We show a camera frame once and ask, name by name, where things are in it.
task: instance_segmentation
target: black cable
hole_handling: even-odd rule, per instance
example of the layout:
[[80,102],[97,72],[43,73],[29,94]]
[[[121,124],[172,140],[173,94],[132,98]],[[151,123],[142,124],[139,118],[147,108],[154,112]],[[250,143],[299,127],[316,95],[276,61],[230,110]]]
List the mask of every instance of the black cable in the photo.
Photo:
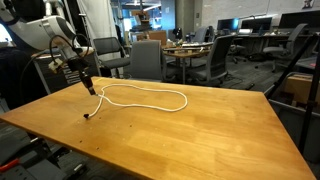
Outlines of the black cable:
[[240,84],[240,83],[243,83],[243,79],[240,79],[240,78],[235,78],[235,79],[240,80],[240,82],[234,83],[234,84],[232,84],[231,86],[229,86],[228,88],[232,88],[232,87],[235,86],[235,85],[238,85],[238,84]]
[[50,56],[51,56],[51,59],[52,61],[57,64],[56,60],[54,59],[53,57],[53,52],[52,52],[52,41],[56,38],[56,37],[60,37],[61,39],[63,39],[71,48],[72,48],[72,45],[69,43],[69,41],[64,38],[63,36],[60,36],[60,35],[54,35],[50,38],[50,42],[49,42],[49,51],[50,51]]
[[32,57],[27,64],[24,66],[23,70],[21,71],[21,75],[20,75],[20,79],[19,79],[19,95],[21,98],[21,103],[24,104],[24,97],[23,97],[23,93],[22,93],[22,81],[23,81],[23,77],[24,77],[24,73],[26,72],[27,68],[29,67],[29,65],[31,64],[31,62],[33,60],[35,60],[37,57],[41,56],[43,53],[38,53],[36,56]]
[[234,76],[232,76],[231,74],[227,74],[224,81],[231,81],[234,79]]
[[78,36],[83,37],[83,38],[87,41],[87,52],[86,52],[86,54],[83,56],[83,57],[86,57],[86,56],[88,55],[88,53],[89,53],[89,44],[90,44],[90,43],[89,43],[89,39],[87,38],[87,36],[85,36],[85,35],[83,35],[83,34],[80,34],[80,33],[79,33],[79,34],[76,34],[75,36],[73,36],[73,38],[72,38],[72,48],[75,49],[74,41],[75,41],[75,39],[76,39]]
[[1,20],[1,24],[4,24],[6,26],[11,26],[16,24],[20,20],[20,16],[18,16],[17,13],[14,11],[12,2],[9,0],[4,0],[3,2],[6,5],[6,9],[8,9],[10,14],[13,16],[13,19],[7,22],[4,22]]

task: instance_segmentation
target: black office chair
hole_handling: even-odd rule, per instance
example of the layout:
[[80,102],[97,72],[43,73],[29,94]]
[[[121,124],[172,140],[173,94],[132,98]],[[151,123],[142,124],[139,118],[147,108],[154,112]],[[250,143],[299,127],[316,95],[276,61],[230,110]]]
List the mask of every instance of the black office chair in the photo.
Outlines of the black office chair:
[[[222,32],[223,32],[224,35],[230,35],[231,34],[229,29],[223,29]],[[233,62],[235,64],[238,64],[239,60],[247,61],[247,58],[245,58],[243,56],[238,56],[238,54],[241,51],[245,51],[246,50],[246,47],[240,45],[241,40],[242,40],[242,38],[234,38],[233,41],[232,41],[232,44],[230,46],[229,54],[231,55],[232,60],[233,60]]]
[[292,59],[291,56],[294,55],[294,45],[295,45],[295,40],[297,39],[298,35],[300,32],[303,30],[303,28],[307,24],[299,24],[290,34],[288,40],[285,41],[279,41],[284,42],[282,46],[279,47],[266,47],[263,49],[263,52],[267,54],[269,57],[273,58],[273,67],[272,67],[272,72],[275,72],[276,70],[276,61],[282,61],[282,62],[287,62],[289,63],[290,60]]
[[181,28],[175,28],[175,29],[173,29],[172,30],[172,34],[174,34],[174,36],[175,36],[175,39],[177,40],[180,40],[180,39],[182,39],[182,29]]
[[223,83],[227,75],[226,57],[234,36],[227,35],[216,38],[210,53],[205,57],[206,65],[190,69],[187,73],[201,85],[209,85],[214,80]]
[[97,38],[93,40],[97,56],[120,52],[121,58],[112,60],[102,60],[99,58],[101,66],[107,69],[115,69],[116,78],[120,78],[119,69],[130,64],[130,59],[125,57],[125,51],[115,37]]

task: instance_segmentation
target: desk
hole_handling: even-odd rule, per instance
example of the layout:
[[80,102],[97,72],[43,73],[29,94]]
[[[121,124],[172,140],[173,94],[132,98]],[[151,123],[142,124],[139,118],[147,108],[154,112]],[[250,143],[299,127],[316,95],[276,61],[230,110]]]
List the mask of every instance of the desk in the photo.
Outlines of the desk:
[[182,59],[182,83],[185,84],[186,83],[186,58],[193,58],[193,57],[201,57],[201,56],[205,56],[207,54],[209,54],[209,50],[205,50],[205,51],[190,51],[190,52],[174,52],[174,53],[169,53],[168,51],[164,51],[164,55],[166,56],[171,56],[171,57],[175,57],[178,59]]
[[[121,108],[81,83],[19,107],[0,119],[142,178],[315,179],[277,115],[260,92],[93,78],[102,86],[126,83],[171,89],[188,97],[174,113]],[[107,89],[118,103],[180,107],[183,97],[128,87]]]

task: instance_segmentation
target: chair backrest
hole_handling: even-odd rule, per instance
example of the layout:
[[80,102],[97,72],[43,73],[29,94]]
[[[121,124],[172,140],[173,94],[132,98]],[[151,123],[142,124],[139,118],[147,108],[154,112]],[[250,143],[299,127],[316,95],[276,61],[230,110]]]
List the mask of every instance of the chair backrest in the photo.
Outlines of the chair backrest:
[[176,35],[173,34],[173,30],[174,30],[174,29],[169,29],[169,30],[168,30],[168,34],[167,34],[168,39],[170,39],[171,41],[174,41],[174,40],[176,39]]
[[230,31],[230,29],[222,29],[222,33],[221,33],[221,35],[230,35],[231,34],[231,31]]
[[97,55],[122,51],[122,46],[116,37],[97,38],[93,40]]
[[207,33],[208,27],[207,26],[202,26],[200,27],[194,38],[192,39],[193,42],[204,42],[206,38],[206,33]]
[[212,26],[208,27],[208,32],[209,32],[208,42],[213,42],[215,39],[215,34],[214,34],[214,29]]
[[227,72],[226,57],[232,44],[233,38],[233,35],[220,36],[213,42],[211,51],[207,56],[207,80],[210,80],[216,75],[221,75]]
[[132,78],[162,80],[159,40],[133,42],[130,54]]
[[175,35],[175,39],[182,39],[182,29],[181,28],[173,29],[172,34]]
[[286,44],[286,49],[289,50],[290,54],[292,54],[293,52],[293,46],[294,46],[294,42],[297,39],[297,37],[299,36],[300,32],[303,30],[303,28],[308,25],[308,24],[299,24],[290,34],[289,38],[288,38],[288,42]]

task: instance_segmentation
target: gray office chair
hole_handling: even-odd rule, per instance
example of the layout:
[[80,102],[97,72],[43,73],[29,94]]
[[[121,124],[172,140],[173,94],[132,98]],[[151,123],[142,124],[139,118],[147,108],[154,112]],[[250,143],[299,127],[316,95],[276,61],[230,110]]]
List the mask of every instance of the gray office chair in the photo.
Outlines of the gray office chair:
[[[223,29],[222,31],[224,35],[231,34],[229,29]],[[231,55],[231,58],[235,64],[238,64],[239,60],[247,61],[247,58],[238,55],[240,52],[246,50],[246,47],[239,45],[241,40],[242,38],[234,38],[230,46],[229,54]]]
[[205,42],[208,26],[202,26],[196,31],[196,35],[192,39],[192,42],[202,43]]
[[167,64],[159,40],[133,42],[130,60],[133,79],[167,82],[181,74],[180,68]]
[[207,42],[213,42],[214,39],[216,38],[213,27],[209,26],[207,32],[208,32],[207,34],[209,35]]
[[214,80],[223,83],[223,77],[227,74],[226,57],[234,36],[227,35],[216,38],[210,53],[206,56],[206,65],[188,71],[190,77],[199,84],[209,85]]
[[294,55],[294,44],[300,32],[307,24],[299,24],[290,34],[288,40],[285,41],[284,46],[282,47],[266,47],[263,49],[263,52],[273,58],[273,67],[272,72],[276,70],[276,61],[282,60],[287,61],[291,60],[291,56]]
[[97,56],[120,52],[121,58],[116,58],[112,60],[102,60],[101,58],[99,58],[101,66],[110,70],[115,69],[116,78],[120,78],[118,68],[128,66],[130,64],[130,59],[124,57],[125,51],[119,43],[118,39],[115,37],[97,38],[93,40],[93,43],[96,49]]
[[[192,39],[192,42],[194,43],[203,43],[206,42],[206,34],[209,31],[209,27],[208,26],[202,26],[200,27],[197,31],[196,31],[196,35],[194,36],[194,38]],[[190,58],[190,67],[192,67],[192,59],[194,58]]]

